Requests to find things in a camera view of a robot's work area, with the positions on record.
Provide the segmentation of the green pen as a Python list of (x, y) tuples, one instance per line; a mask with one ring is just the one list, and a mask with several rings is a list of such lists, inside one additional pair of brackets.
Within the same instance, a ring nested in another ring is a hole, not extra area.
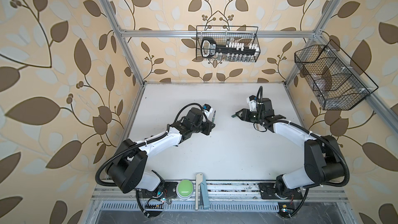
[(212, 122), (215, 123), (215, 117), (216, 117), (216, 111), (214, 111), (213, 116), (212, 116)]

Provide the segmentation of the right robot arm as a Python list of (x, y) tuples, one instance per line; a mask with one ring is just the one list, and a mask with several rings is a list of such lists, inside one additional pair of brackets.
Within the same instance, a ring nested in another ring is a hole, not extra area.
[(272, 192), (280, 199), (286, 199), (301, 188), (321, 185), (344, 187), (349, 183), (348, 164), (340, 151), (337, 140), (330, 135), (320, 136), (304, 127), (287, 121), (282, 115), (264, 114), (243, 109), (232, 117), (258, 124), (264, 129), (283, 136), (304, 151), (301, 168), (276, 178)]

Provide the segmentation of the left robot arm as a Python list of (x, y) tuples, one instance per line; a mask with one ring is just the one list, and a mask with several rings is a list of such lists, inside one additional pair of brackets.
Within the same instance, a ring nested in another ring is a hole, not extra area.
[(118, 187), (127, 194), (147, 190), (156, 197), (165, 192), (165, 180), (154, 170), (146, 170), (147, 161), (166, 149), (180, 145), (193, 134), (210, 135), (215, 124), (209, 120), (214, 109), (208, 105), (190, 103), (177, 114), (166, 130), (139, 142), (124, 140), (115, 154), (105, 161), (95, 174), (95, 181), (104, 187)]

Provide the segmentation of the green push button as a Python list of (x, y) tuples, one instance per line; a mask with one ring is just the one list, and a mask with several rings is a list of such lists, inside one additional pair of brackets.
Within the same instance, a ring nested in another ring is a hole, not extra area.
[(178, 198), (182, 200), (187, 200), (191, 198), (193, 191), (194, 191), (193, 183), (188, 179), (183, 179), (177, 184), (176, 193)]

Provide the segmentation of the black socket holder tool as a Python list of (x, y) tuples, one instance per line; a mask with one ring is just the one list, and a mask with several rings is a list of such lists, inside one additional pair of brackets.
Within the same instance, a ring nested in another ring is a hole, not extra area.
[(215, 41), (211, 37), (204, 37), (199, 46), (199, 52), (203, 58), (212, 58), (220, 55), (242, 55), (255, 57), (260, 54), (260, 47), (257, 44), (249, 44), (232, 42), (231, 44), (222, 44), (221, 41)]

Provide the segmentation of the beige blue handled tool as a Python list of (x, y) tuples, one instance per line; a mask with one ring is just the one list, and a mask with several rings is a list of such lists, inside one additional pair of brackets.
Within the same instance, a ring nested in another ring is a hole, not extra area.
[(195, 210), (198, 211), (200, 206), (203, 209), (210, 208), (207, 181), (203, 173), (198, 173), (195, 177)]

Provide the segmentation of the aluminium front rail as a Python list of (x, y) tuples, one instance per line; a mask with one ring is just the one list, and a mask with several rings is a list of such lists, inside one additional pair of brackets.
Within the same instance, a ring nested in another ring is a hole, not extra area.
[[(258, 180), (208, 180), (207, 189), (210, 201), (260, 201)], [(124, 194), (118, 187), (96, 186), (92, 200), (134, 200), (135, 191)], [(343, 188), (319, 186), (309, 190), (306, 202), (348, 203)]]

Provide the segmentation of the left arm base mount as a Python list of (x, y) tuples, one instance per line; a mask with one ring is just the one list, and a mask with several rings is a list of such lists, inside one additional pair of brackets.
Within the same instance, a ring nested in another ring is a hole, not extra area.
[(160, 185), (154, 190), (149, 191), (146, 189), (139, 189), (139, 195), (142, 198), (155, 198), (155, 199), (176, 199), (177, 198), (177, 184), (176, 181), (161, 181)]

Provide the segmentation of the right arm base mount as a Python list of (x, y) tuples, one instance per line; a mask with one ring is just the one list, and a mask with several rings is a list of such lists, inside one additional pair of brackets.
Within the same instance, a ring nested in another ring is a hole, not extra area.
[(279, 191), (275, 182), (258, 183), (261, 199), (263, 200), (302, 200), (303, 195), (299, 188), (282, 189)]

